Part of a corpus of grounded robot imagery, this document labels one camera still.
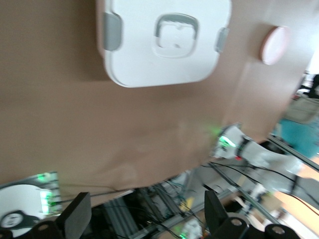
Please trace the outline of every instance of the black cable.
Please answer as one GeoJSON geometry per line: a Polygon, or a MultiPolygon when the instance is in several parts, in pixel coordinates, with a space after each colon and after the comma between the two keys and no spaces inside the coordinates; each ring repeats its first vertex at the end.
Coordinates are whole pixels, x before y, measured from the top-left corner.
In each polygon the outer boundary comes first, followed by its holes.
{"type": "MultiPolygon", "coordinates": [[[[149,212],[148,210],[142,209],[142,208],[136,208],[136,207],[129,207],[129,206],[120,206],[120,205],[116,205],[116,206],[105,206],[105,208],[131,208],[131,209],[137,209],[143,212],[146,212],[148,214],[151,214],[153,217],[155,217],[155,215],[151,212],[149,212]]],[[[168,231],[169,233],[171,233],[175,238],[180,239],[180,237],[175,234],[174,232],[172,232],[168,227],[164,226],[161,222],[157,221],[155,218],[150,218],[151,221],[156,224],[159,225],[161,227],[163,227],[166,231],[168,231]]]]}
{"type": "Polygon", "coordinates": [[[226,175],[224,175],[224,173],[222,173],[218,168],[218,166],[211,164],[210,165],[212,169],[214,169],[227,183],[229,183],[229,185],[233,186],[233,187],[239,187],[239,185],[237,183],[235,183],[234,181],[232,181],[230,178],[228,178],[226,175]]]}
{"type": "Polygon", "coordinates": [[[165,231],[169,232],[173,237],[177,238],[177,239],[181,239],[180,236],[178,236],[176,233],[174,233],[171,229],[169,229],[168,227],[164,226],[162,223],[160,222],[155,222],[153,221],[156,225],[161,226],[162,228],[164,228],[165,231]]]}
{"type": "Polygon", "coordinates": [[[288,196],[293,197],[294,199],[297,199],[299,202],[301,202],[301,203],[304,204],[307,208],[309,208],[313,213],[315,213],[317,216],[319,216],[319,214],[318,214],[315,210],[313,210],[311,207],[309,207],[309,206],[308,206],[303,200],[301,200],[300,198],[297,198],[296,196],[291,195],[291,194],[289,194],[289,193],[283,193],[283,194],[286,194],[286,195],[288,195],[288,196]]]}
{"type": "MultiPolygon", "coordinates": [[[[252,169],[258,168],[258,169],[261,169],[261,170],[265,170],[265,171],[269,171],[269,172],[276,173],[276,174],[278,174],[278,175],[280,175],[280,176],[282,176],[282,177],[284,177],[284,178],[287,178],[288,180],[294,182],[294,179],[291,179],[290,177],[287,177],[285,174],[282,174],[282,173],[280,173],[280,172],[277,172],[277,171],[272,170],[272,169],[269,169],[269,168],[258,167],[258,166],[250,166],[250,165],[236,165],[236,164],[226,164],[226,165],[224,165],[224,164],[219,164],[219,163],[215,163],[215,162],[211,162],[211,163],[212,163],[212,164],[217,164],[217,165],[220,165],[220,166],[225,166],[225,167],[232,166],[232,167],[252,168],[252,169]]],[[[298,187],[300,187],[300,188],[304,191],[304,193],[305,193],[308,197],[310,197],[317,205],[319,205],[319,202],[318,202],[312,195],[310,195],[310,194],[307,192],[306,189],[304,189],[304,188],[303,188],[301,185],[299,185],[299,184],[296,184],[296,185],[297,185],[298,187]]]]}
{"type": "Polygon", "coordinates": [[[205,224],[201,221],[201,219],[199,219],[199,217],[195,214],[194,211],[192,211],[188,206],[186,206],[184,203],[181,203],[184,207],[186,207],[188,209],[188,211],[197,218],[197,220],[199,220],[200,223],[202,223],[203,226],[205,226],[205,224]]]}
{"type": "Polygon", "coordinates": [[[185,187],[184,185],[182,185],[182,184],[177,184],[177,183],[174,183],[174,182],[172,182],[172,181],[169,181],[169,180],[167,180],[167,181],[163,181],[163,182],[165,182],[165,183],[168,183],[169,185],[171,185],[171,186],[174,186],[174,187],[179,187],[179,188],[183,188],[183,187],[185,187]]]}
{"type": "Polygon", "coordinates": [[[179,192],[177,191],[177,188],[181,188],[181,190],[183,190],[182,186],[177,186],[177,185],[174,185],[174,184],[170,184],[167,181],[164,181],[164,182],[167,183],[168,185],[170,185],[170,187],[176,192],[176,195],[179,195],[179,192]]]}
{"type": "Polygon", "coordinates": [[[261,184],[261,183],[260,183],[259,181],[257,181],[256,179],[253,179],[252,177],[248,176],[246,173],[243,173],[243,172],[237,170],[236,168],[232,168],[232,167],[229,167],[229,166],[226,166],[226,165],[223,165],[223,164],[219,164],[219,163],[217,164],[217,166],[222,166],[222,167],[226,167],[226,168],[230,168],[230,169],[232,169],[232,170],[235,170],[235,171],[239,172],[240,174],[246,176],[246,177],[249,178],[250,180],[252,180],[252,181],[254,181],[254,182],[256,182],[256,183],[261,184]]]}
{"type": "Polygon", "coordinates": [[[219,187],[222,191],[224,191],[224,189],[223,189],[222,187],[220,187],[219,185],[217,185],[217,184],[214,184],[213,186],[217,186],[217,187],[219,187]]]}
{"type": "Polygon", "coordinates": [[[169,194],[167,191],[163,190],[162,188],[159,188],[158,186],[155,186],[155,185],[153,187],[157,188],[158,190],[161,190],[163,193],[165,193],[166,195],[172,198],[171,194],[169,194]]]}
{"type": "Polygon", "coordinates": [[[175,197],[177,197],[178,195],[179,195],[179,192],[177,191],[177,189],[176,188],[178,188],[178,186],[176,186],[176,185],[172,185],[172,184],[170,184],[170,183],[168,183],[168,182],[166,182],[168,185],[170,185],[170,187],[173,189],[173,191],[176,193],[176,196],[175,197]]]}
{"type": "Polygon", "coordinates": [[[127,238],[127,237],[121,236],[121,235],[119,235],[119,234],[115,234],[115,235],[116,235],[116,236],[118,236],[118,237],[121,237],[121,238],[130,239],[130,238],[127,238]]]}

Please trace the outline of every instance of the wire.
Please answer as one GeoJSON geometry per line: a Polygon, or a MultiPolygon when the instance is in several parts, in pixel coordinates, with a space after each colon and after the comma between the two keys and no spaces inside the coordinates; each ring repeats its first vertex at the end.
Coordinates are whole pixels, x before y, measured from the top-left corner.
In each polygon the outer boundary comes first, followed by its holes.
{"type": "Polygon", "coordinates": [[[284,194],[286,194],[286,195],[288,195],[288,196],[291,196],[291,197],[293,197],[294,199],[297,199],[299,202],[301,202],[302,204],[304,204],[307,208],[309,208],[313,213],[315,213],[317,216],[319,216],[319,214],[314,210],[314,209],[312,209],[311,207],[309,207],[309,205],[307,205],[303,200],[301,200],[300,198],[297,198],[296,196],[294,196],[294,195],[291,195],[291,194],[288,194],[288,193],[284,193],[284,194]]]}
{"type": "Polygon", "coordinates": [[[121,235],[119,235],[119,234],[115,234],[115,235],[117,235],[118,237],[121,237],[121,238],[130,239],[130,238],[127,238],[127,237],[121,236],[121,235]]]}
{"type": "Polygon", "coordinates": [[[221,190],[224,190],[222,187],[220,187],[220,186],[217,185],[217,184],[214,184],[213,186],[217,186],[217,187],[219,187],[221,190]]]}
{"type": "Polygon", "coordinates": [[[261,184],[261,183],[260,183],[259,181],[257,181],[256,179],[253,179],[252,177],[248,176],[246,173],[243,173],[243,172],[237,170],[236,168],[229,167],[229,166],[227,166],[227,165],[223,165],[223,164],[219,164],[219,163],[212,163],[212,164],[217,164],[216,166],[222,166],[222,167],[226,167],[226,168],[230,168],[230,169],[232,169],[232,170],[235,170],[235,171],[239,172],[240,174],[246,176],[246,177],[249,178],[250,180],[252,180],[252,181],[254,181],[254,182],[256,182],[256,183],[261,184]]]}
{"type": "Polygon", "coordinates": [[[164,226],[162,223],[160,222],[155,222],[153,221],[155,224],[161,226],[162,228],[164,228],[165,231],[169,232],[173,237],[177,238],[177,239],[181,239],[180,236],[178,236],[176,233],[174,233],[171,229],[169,229],[168,227],[164,226]]]}
{"type": "Polygon", "coordinates": [[[176,193],[176,197],[180,194],[180,193],[178,192],[178,190],[177,190],[177,188],[180,188],[179,186],[170,184],[170,183],[168,183],[167,181],[164,181],[164,182],[166,182],[166,183],[174,190],[174,192],[176,193]]]}
{"type": "Polygon", "coordinates": [[[197,220],[199,220],[199,222],[200,223],[202,223],[204,226],[205,226],[205,224],[202,222],[202,220],[201,219],[199,219],[199,217],[195,214],[195,212],[194,211],[192,211],[188,206],[186,206],[184,203],[181,203],[184,207],[186,207],[188,210],[189,210],[189,212],[194,216],[194,217],[196,217],[197,218],[197,220]]]}
{"type": "Polygon", "coordinates": [[[153,187],[157,188],[158,190],[161,190],[163,193],[165,193],[166,195],[172,198],[171,194],[169,194],[167,191],[163,190],[162,188],[159,188],[158,186],[155,186],[155,185],[153,187]]]}
{"type": "Polygon", "coordinates": [[[181,188],[185,188],[185,185],[183,185],[183,184],[180,184],[180,183],[175,183],[175,182],[172,182],[172,181],[164,181],[164,182],[167,182],[167,183],[169,183],[169,184],[171,184],[171,185],[175,185],[175,186],[178,186],[178,187],[181,187],[181,188]]]}
{"type": "MultiPolygon", "coordinates": [[[[294,179],[291,179],[290,177],[287,177],[285,174],[282,174],[278,171],[275,171],[275,170],[272,170],[272,169],[268,169],[268,168],[264,168],[264,167],[258,167],[258,166],[250,166],[250,165],[236,165],[236,164],[227,164],[227,165],[224,165],[224,164],[219,164],[219,163],[215,163],[215,162],[211,162],[212,164],[217,164],[217,165],[220,165],[220,166],[225,166],[225,167],[229,167],[229,166],[232,166],[232,167],[240,167],[240,168],[252,168],[252,169],[255,169],[255,168],[258,168],[258,169],[261,169],[261,170],[265,170],[265,171],[270,171],[270,172],[273,172],[273,173],[276,173],[284,178],[287,178],[288,180],[292,181],[292,182],[295,182],[294,179]]],[[[300,187],[304,193],[307,194],[308,197],[310,197],[317,205],[319,205],[319,202],[312,196],[310,195],[306,189],[304,189],[301,185],[299,185],[298,183],[296,184],[298,187],[300,187]]]]}
{"type": "Polygon", "coordinates": [[[174,191],[176,192],[176,194],[178,194],[178,196],[180,196],[181,194],[184,194],[186,191],[189,191],[189,192],[195,192],[195,190],[192,190],[192,189],[186,189],[185,185],[182,185],[182,184],[179,184],[179,185],[174,185],[173,182],[170,182],[170,181],[164,181],[166,182],[167,184],[169,184],[173,189],[174,191]]]}
{"type": "MultiPolygon", "coordinates": [[[[151,214],[153,217],[155,217],[155,215],[143,208],[136,208],[136,207],[129,207],[129,206],[120,206],[120,205],[116,205],[116,206],[105,206],[105,208],[131,208],[131,209],[137,209],[137,210],[140,210],[140,211],[143,211],[143,212],[146,212],[148,214],[151,214]]],[[[171,233],[175,238],[178,238],[180,239],[180,237],[175,234],[174,232],[172,232],[168,227],[164,226],[161,222],[157,221],[155,218],[150,218],[151,221],[156,224],[156,225],[159,225],[161,227],[163,227],[166,231],[168,231],[169,233],[171,233]]]]}

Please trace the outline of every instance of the metal frame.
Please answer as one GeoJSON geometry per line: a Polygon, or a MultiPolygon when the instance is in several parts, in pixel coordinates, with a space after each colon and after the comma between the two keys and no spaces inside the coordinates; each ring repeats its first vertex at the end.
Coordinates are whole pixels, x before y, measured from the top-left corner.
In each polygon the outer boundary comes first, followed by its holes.
{"type": "Polygon", "coordinates": [[[139,231],[122,198],[111,200],[105,203],[104,207],[110,217],[116,234],[129,237],[139,231]]]}
{"type": "MultiPolygon", "coordinates": [[[[217,197],[218,197],[219,200],[221,200],[221,199],[226,198],[226,197],[228,197],[228,196],[230,196],[230,195],[232,195],[232,194],[233,194],[233,192],[231,192],[230,190],[227,189],[227,190],[223,191],[222,193],[218,194],[217,197]]],[[[193,211],[194,213],[198,213],[198,212],[202,211],[202,210],[204,209],[204,207],[205,207],[205,203],[204,203],[204,199],[203,199],[203,203],[200,204],[200,205],[197,205],[197,206],[194,207],[194,208],[192,208],[192,211],[193,211]]],[[[163,224],[164,226],[166,226],[167,228],[171,228],[171,227],[173,227],[173,226],[175,226],[175,225],[177,225],[177,224],[179,224],[179,223],[181,223],[181,222],[187,220],[187,219],[190,218],[190,217],[193,217],[193,214],[185,215],[184,217],[181,217],[180,215],[176,215],[176,216],[174,216],[174,217],[172,217],[172,218],[166,220],[166,221],[163,222],[162,224],[163,224]]],[[[166,232],[161,226],[158,226],[158,231],[159,231],[159,232],[156,233],[156,234],[154,234],[154,235],[152,236],[152,238],[156,239],[156,238],[158,238],[163,232],[166,232]]]]}
{"type": "Polygon", "coordinates": [[[278,148],[280,148],[283,151],[285,151],[287,153],[290,153],[291,155],[299,158],[302,162],[304,162],[304,164],[306,164],[307,166],[311,167],[315,171],[319,172],[319,165],[318,164],[312,162],[310,159],[308,159],[307,157],[303,156],[301,153],[295,151],[293,148],[291,148],[288,145],[284,144],[283,142],[281,142],[280,140],[275,138],[272,134],[270,134],[268,136],[268,140],[271,143],[273,143],[274,145],[276,145],[278,148]]]}
{"type": "Polygon", "coordinates": [[[212,165],[212,168],[223,178],[225,179],[229,184],[234,186],[239,192],[242,193],[244,198],[250,202],[258,211],[260,211],[269,221],[271,221],[274,224],[280,224],[280,222],[274,218],[264,207],[256,202],[245,190],[243,190],[237,183],[235,183],[231,178],[229,178],[223,171],[221,171],[216,166],[212,165]]]}
{"type": "Polygon", "coordinates": [[[182,212],[161,184],[156,184],[154,189],[173,214],[179,214],[182,212]]]}
{"type": "Polygon", "coordinates": [[[140,188],[139,192],[141,193],[141,195],[145,199],[147,205],[152,210],[153,214],[156,216],[157,220],[163,221],[164,217],[160,213],[159,209],[154,205],[153,201],[151,200],[151,198],[149,197],[149,195],[147,193],[147,190],[145,188],[140,188]]]}

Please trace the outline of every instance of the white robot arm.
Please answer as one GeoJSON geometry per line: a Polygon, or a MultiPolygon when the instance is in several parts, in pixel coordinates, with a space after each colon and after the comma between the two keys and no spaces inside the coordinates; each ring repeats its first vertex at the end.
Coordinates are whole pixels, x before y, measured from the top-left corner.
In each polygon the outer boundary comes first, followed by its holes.
{"type": "Polygon", "coordinates": [[[271,152],[246,136],[238,127],[225,128],[218,140],[213,156],[234,159],[241,157],[251,165],[276,171],[260,170],[256,178],[268,191],[294,195],[319,210],[319,182],[297,176],[302,163],[292,155],[271,152]]]}

